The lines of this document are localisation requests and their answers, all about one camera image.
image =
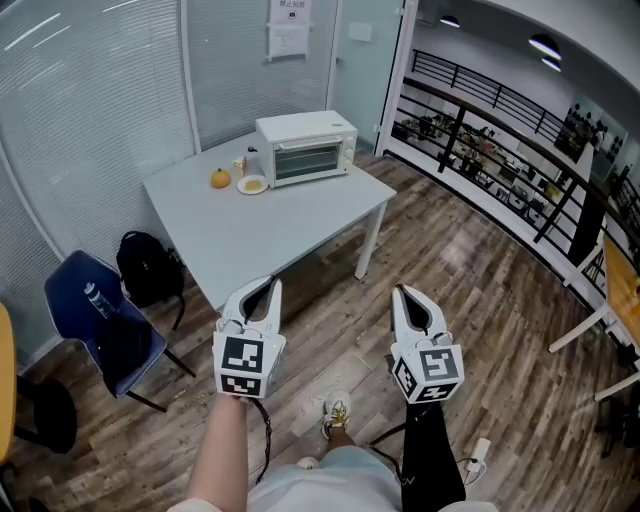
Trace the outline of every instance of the doorframe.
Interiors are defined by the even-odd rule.
[[[28,215],[29,219],[31,219],[31,222],[35,226],[36,230],[38,231],[38,233],[40,233],[40,236],[45,241],[45,243],[49,246],[49,249],[51,249],[51,252],[53,252],[54,256],[58,258],[60,261],[64,260],[64,255],[62,254],[62,251],[53,241],[53,238],[49,236],[49,233],[45,229],[44,225],[42,224],[42,222],[40,222],[40,218],[38,217],[36,212],[33,210],[33,208],[31,208],[31,203],[29,203],[29,200],[27,199],[27,196],[23,191],[22,185],[18,177],[16,176],[15,172],[13,171],[13,167],[11,167],[11,162],[9,162],[9,158],[7,158],[7,153],[4,150],[4,145],[2,144],[2,140],[0,140],[0,162],[2,162],[2,165],[4,166],[7,177],[9,178],[9,182],[11,183],[11,187],[13,188],[13,191],[15,192],[16,196],[18,196],[18,200],[20,201],[22,208],[24,208],[24,211]]]
[[[396,44],[396,53],[393,59],[393,68],[391,69],[391,78],[387,89],[387,98],[384,104],[382,114],[382,122],[378,132],[378,139],[374,148],[375,156],[382,156],[386,149],[395,113],[398,108],[398,100],[400,99],[400,91],[404,80],[405,71],[409,54],[411,53],[411,43],[413,42],[413,31],[416,26],[416,17],[418,15],[419,0],[405,0],[404,13],[400,24],[400,34],[398,35],[398,43]]]
[[[336,65],[338,64],[338,49],[340,46],[340,31],[342,30],[342,10],[344,0],[338,0],[336,3],[336,18],[333,24],[333,41],[331,43],[331,60],[329,61],[329,80],[327,82],[327,101],[325,102],[325,110],[333,108],[333,98],[335,93],[336,81]]]
[[[187,100],[187,110],[189,111],[189,124],[193,135],[193,147],[195,154],[202,153],[200,144],[200,133],[198,131],[198,118],[196,117],[196,106],[193,99],[193,84],[191,83],[191,62],[189,60],[189,23],[187,0],[180,0],[178,10],[180,25],[180,53],[182,56],[182,80],[184,84],[185,97]]]

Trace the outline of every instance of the shorts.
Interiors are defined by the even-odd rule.
[[[357,446],[341,446],[335,450],[331,450],[320,461],[320,464],[314,469],[302,469],[299,466],[288,465],[276,469],[272,474],[265,477],[260,485],[274,485],[279,481],[285,482],[291,480],[292,477],[299,476],[301,473],[317,471],[325,474],[339,474],[343,471],[364,472],[374,474],[388,479],[390,482],[396,483],[394,473],[385,466],[380,460],[371,455],[369,452]]]

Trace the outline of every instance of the window blind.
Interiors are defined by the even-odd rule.
[[[203,149],[260,117],[324,110],[337,0],[314,0],[309,54],[267,61],[269,0],[187,0],[189,62]]]
[[[194,153],[176,0],[22,0],[0,14],[0,137],[63,254],[163,234],[142,179]]]
[[[0,161],[0,302],[11,316],[18,363],[27,364],[55,332],[44,281],[58,258],[31,222]]]

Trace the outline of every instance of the yellow chair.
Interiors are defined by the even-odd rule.
[[[16,350],[9,313],[0,304],[0,463],[11,448],[16,420]]]

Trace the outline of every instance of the table leg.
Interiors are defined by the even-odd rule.
[[[568,345],[571,341],[573,341],[575,338],[580,336],[583,332],[587,331],[589,327],[591,327],[592,325],[597,323],[599,320],[601,320],[604,317],[604,315],[606,315],[608,312],[609,312],[609,304],[605,302],[602,306],[596,309],[596,311],[584,322],[582,322],[577,327],[571,329],[567,334],[565,334],[559,340],[549,345],[549,352],[553,354],[554,352],[557,352],[565,345]]]
[[[604,329],[604,333],[605,334],[611,334],[612,329],[614,328],[614,326],[616,325],[616,320],[614,320],[613,322],[611,322],[609,325],[607,325]]]
[[[599,393],[596,393],[595,399],[596,402],[600,402],[601,400],[607,398],[608,396],[617,393],[618,391],[622,391],[624,388],[631,386],[631,384],[640,381],[640,373],[634,373],[630,377],[627,377],[624,380],[621,380],[617,384],[614,384],[610,388],[607,388]]]
[[[360,259],[358,260],[358,266],[356,267],[356,277],[362,279],[367,273],[369,268],[369,260],[371,260],[371,254],[376,245],[378,238],[378,231],[380,231],[380,224],[382,224],[382,218],[384,217],[384,211],[387,207],[387,203],[382,203],[375,210],[369,214],[367,221],[367,234],[364,237],[362,244],[362,252],[360,253]]]
[[[571,275],[569,277],[567,277],[564,280],[564,283],[562,283],[562,284],[564,286],[568,286],[569,283],[573,280],[573,278],[575,278],[576,276],[579,276],[580,274],[582,274],[582,271],[591,264],[591,262],[596,258],[596,256],[598,254],[600,254],[600,252],[602,252],[602,242],[598,242],[596,244],[596,246],[589,253],[589,255],[582,261],[582,263],[580,263],[580,265],[578,265],[576,267],[574,272],[571,272]]]

